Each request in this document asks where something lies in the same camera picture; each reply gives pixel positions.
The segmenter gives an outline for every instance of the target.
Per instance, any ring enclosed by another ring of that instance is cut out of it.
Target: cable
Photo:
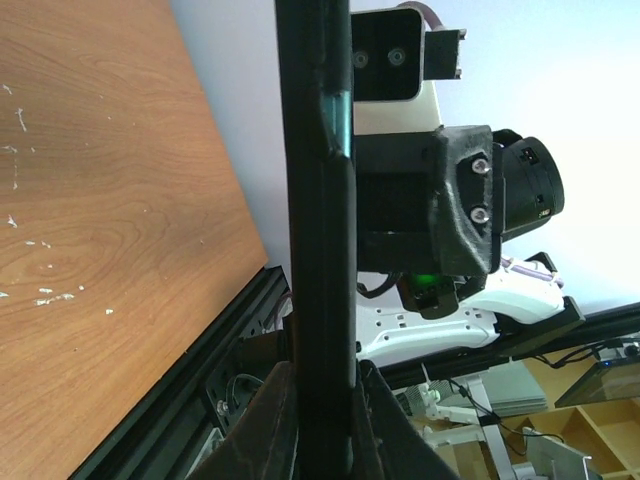
[[[527,452],[526,452],[526,448],[524,452],[521,452],[520,450],[516,449],[516,447],[514,447],[513,445],[511,445],[511,443],[509,443],[509,441],[505,438],[504,435],[500,434],[500,436],[502,437],[502,441],[504,442],[504,444],[507,446],[507,448],[509,450],[511,450],[513,453],[515,453],[516,455],[519,455],[521,457],[526,457],[527,456]]]
[[[398,5],[399,7],[412,7],[418,10],[422,16],[424,17],[425,22],[429,25],[431,30],[443,30],[444,25],[442,24],[442,20],[433,11],[433,9],[422,2],[402,2]]]
[[[364,283],[359,283],[356,287],[358,293],[362,295],[364,298],[372,299],[381,296],[382,294],[388,292],[393,287],[397,285],[397,283],[402,278],[401,273],[390,273],[387,275],[387,278],[384,282],[380,284],[380,286],[374,288],[373,290],[367,290],[367,287]]]
[[[460,392],[460,395],[462,395],[464,398],[468,399],[471,402],[471,405],[474,406],[474,408],[476,408],[476,410],[484,413],[485,415],[489,416],[490,418],[492,418],[495,423],[511,432],[514,433],[516,435],[520,435],[522,437],[526,438],[527,437],[551,437],[551,438],[557,438],[558,440],[560,440],[562,443],[565,443],[564,438],[562,438],[560,435],[557,435],[555,433],[524,433],[524,432],[518,432],[517,430],[514,430],[510,427],[507,427],[504,424],[504,420],[502,420],[502,418],[500,417],[500,415],[498,415],[496,412],[494,412],[493,410],[489,410],[488,408],[486,408],[484,405],[479,404],[471,395],[471,392],[469,392],[469,390],[467,390],[465,387],[463,387],[462,385],[460,385],[458,382],[456,382],[455,380],[451,380],[451,379],[447,379],[447,382],[449,382],[449,385],[455,385],[458,388],[458,391]],[[504,440],[505,444],[507,444],[507,446],[509,448],[511,448],[515,453],[517,453],[518,455],[521,456],[525,456],[526,454],[526,442],[525,442],[525,454],[521,454],[520,452],[518,452],[515,448],[513,448],[513,446],[509,445],[509,443],[504,439],[504,436],[502,437],[502,439]]]
[[[560,278],[558,272],[539,272],[538,270],[528,268],[524,264],[519,264],[518,260],[516,260],[515,258],[507,257],[501,257],[500,265],[506,270],[511,270],[527,277],[537,278],[538,280],[542,280],[544,282],[554,282],[557,283],[560,288],[564,287],[564,280]]]
[[[229,381],[227,382],[225,397],[227,401],[227,407],[229,408],[229,412],[232,414],[236,410],[236,383],[238,382],[238,379],[249,380],[258,386],[262,386],[262,384],[264,383],[258,377],[254,377],[253,375],[249,375],[248,373],[239,373],[235,377],[232,377],[231,379],[229,379]]]
[[[273,307],[273,310],[271,310],[271,313],[269,314],[266,325],[273,324],[276,330],[282,330],[282,325],[278,324],[278,316],[280,315],[280,310],[282,310],[282,307],[284,307],[287,300],[291,299],[292,297],[293,297],[292,292],[287,292],[282,294],[282,296],[280,296],[280,298],[276,302],[275,307]]]
[[[536,355],[534,357],[532,357],[535,360],[538,360],[539,362],[544,363],[545,365],[553,368],[554,370],[560,369],[570,363],[577,363],[577,362],[581,362],[582,360],[585,360],[589,357],[594,356],[596,353],[600,352],[601,350],[605,349],[606,345],[605,342],[600,342],[600,343],[596,343],[593,345],[588,345],[586,347],[581,347],[577,350],[574,350],[573,352],[568,353],[567,355],[565,355],[564,357],[562,357],[561,359],[559,359],[557,362],[551,362],[547,357],[545,357],[544,355]],[[578,358],[574,358],[578,355],[580,355],[581,353],[585,353],[584,355],[582,355],[581,357]]]

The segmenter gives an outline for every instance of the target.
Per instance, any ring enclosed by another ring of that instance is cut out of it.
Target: green led light
[[[411,275],[411,283],[414,287],[426,288],[442,282],[440,275]]]

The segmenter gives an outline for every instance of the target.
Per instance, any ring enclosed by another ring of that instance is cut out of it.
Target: white robot part
[[[553,277],[539,262],[513,260],[515,264]],[[518,323],[531,325],[562,312],[564,299],[558,282],[540,280],[509,267],[500,267],[487,276],[484,290],[460,302],[460,308],[469,307],[502,313]]]
[[[356,338],[359,360],[378,368],[452,348],[480,348],[498,338],[493,313],[460,309],[441,320],[425,320],[419,313],[385,311],[357,305]]]
[[[430,132],[442,125],[435,82],[422,82],[418,95],[400,102],[355,102],[355,135]]]
[[[359,360],[378,368],[455,348],[481,348],[499,338],[495,324],[501,313],[525,325],[541,322],[564,310],[556,277],[538,262],[519,262],[531,273],[508,267],[487,276],[485,289],[460,302],[458,311],[438,320],[401,308],[356,305],[356,340]]]

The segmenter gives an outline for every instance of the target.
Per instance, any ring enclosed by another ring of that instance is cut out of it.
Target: wood grain surface
[[[167,1],[0,39],[0,477],[66,478],[266,256]]]

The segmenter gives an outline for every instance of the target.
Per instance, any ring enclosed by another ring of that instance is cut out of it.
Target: white wall
[[[273,2],[173,0],[196,71],[273,264],[288,265],[284,147]],[[390,7],[354,0],[352,10]],[[438,85],[448,125],[540,138],[565,212],[505,246],[549,252],[587,312],[640,301],[640,4],[633,0],[437,0],[468,29],[463,79]]]

